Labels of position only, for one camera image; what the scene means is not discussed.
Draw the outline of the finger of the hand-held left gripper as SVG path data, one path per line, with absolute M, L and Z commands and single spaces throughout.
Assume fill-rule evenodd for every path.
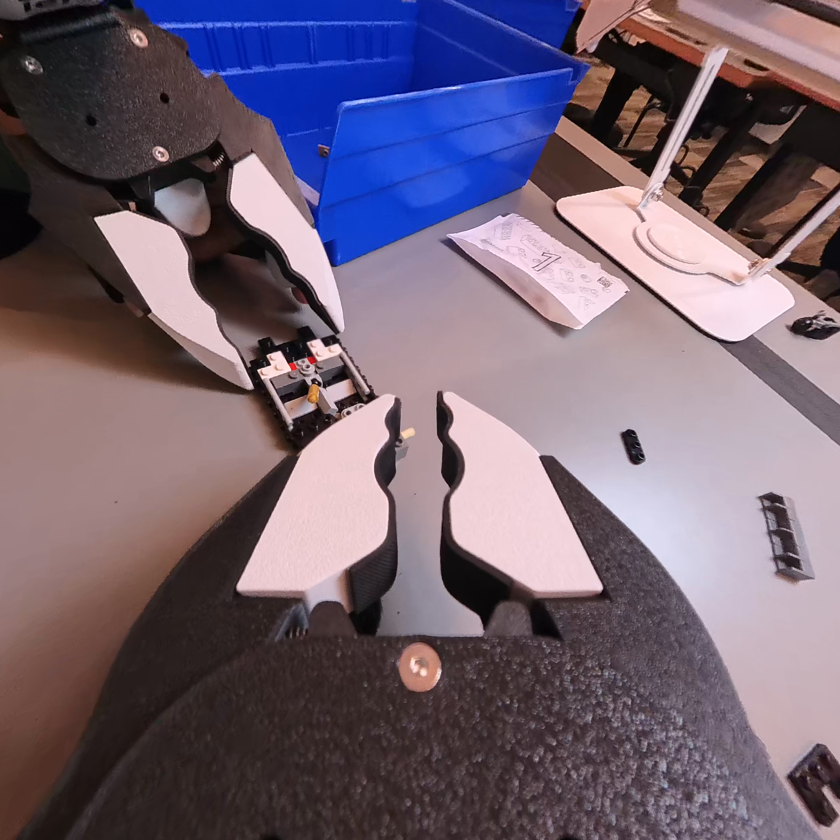
M 334 332 L 344 330 L 343 305 L 319 233 L 291 200 L 257 153 L 235 162 L 227 179 L 227 202 L 252 238 L 260 242 Z
M 180 232 L 122 210 L 95 223 L 149 309 L 149 318 L 201 365 L 247 391 L 254 384 L 242 355 L 222 330 L 216 309 L 198 292 Z

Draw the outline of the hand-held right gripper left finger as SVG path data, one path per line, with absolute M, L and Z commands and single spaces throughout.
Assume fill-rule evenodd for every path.
M 396 473 L 401 401 L 381 395 L 317 436 L 297 457 L 237 582 L 244 596 L 337 602 L 360 613 L 396 578 Z

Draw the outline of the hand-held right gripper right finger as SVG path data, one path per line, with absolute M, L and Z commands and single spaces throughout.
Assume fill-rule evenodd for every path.
M 463 605 L 599 596 L 604 585 L 547 466 L 517 432 L 437 394 L 444 499 L 440 572 Z

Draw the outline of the lego car model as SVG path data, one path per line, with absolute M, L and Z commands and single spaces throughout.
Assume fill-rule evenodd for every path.
M 336 334 L 308 327 L 286 342 L 260 339 L 248 370 L 294 454 L 378 396 Z

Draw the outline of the small numbered paper bag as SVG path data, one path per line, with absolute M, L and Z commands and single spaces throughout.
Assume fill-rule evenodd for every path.
M 627 284 L 515 213 L 448 239 L 539 315 L 580 330 L 628 293 Z

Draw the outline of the small black lego bracket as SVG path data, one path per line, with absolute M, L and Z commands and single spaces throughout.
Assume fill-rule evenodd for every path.
M 817 743 L 787 773 L 787 779 L 805 809 L 821 826 L 832 826 L 839 817 L 839 761 L 822 743 Z

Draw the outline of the small flat black piece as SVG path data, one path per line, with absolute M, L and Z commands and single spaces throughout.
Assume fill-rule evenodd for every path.
M 766 492 L 758 497 L 770 540 L 775 573 L 788 581 L 813 581 L 809 550 L 791 497 Z

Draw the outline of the white book stand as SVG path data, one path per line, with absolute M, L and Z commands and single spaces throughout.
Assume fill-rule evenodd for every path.
M 666 174 L 727 53 L 724 45 L 707 52 L 645 189 L 566 196 L 556 212 L 700 331 L 735 343 L 793 308 L 791 291 L 771 271 L 838 209 L 839 197 L 836 188 L 771 255 L 752 260 L 665 203 Z

